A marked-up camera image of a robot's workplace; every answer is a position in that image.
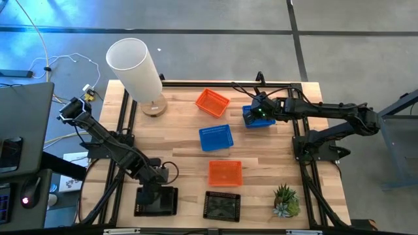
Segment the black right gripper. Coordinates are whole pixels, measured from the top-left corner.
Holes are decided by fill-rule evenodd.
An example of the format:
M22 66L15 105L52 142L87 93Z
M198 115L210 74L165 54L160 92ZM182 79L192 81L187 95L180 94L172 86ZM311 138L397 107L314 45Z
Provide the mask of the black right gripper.
M251 103L251 111L245 112L245 118L277 120L277 107L278 102L275 99L254 99ZM250 127L253 122L253 119L245 119L246 127Z

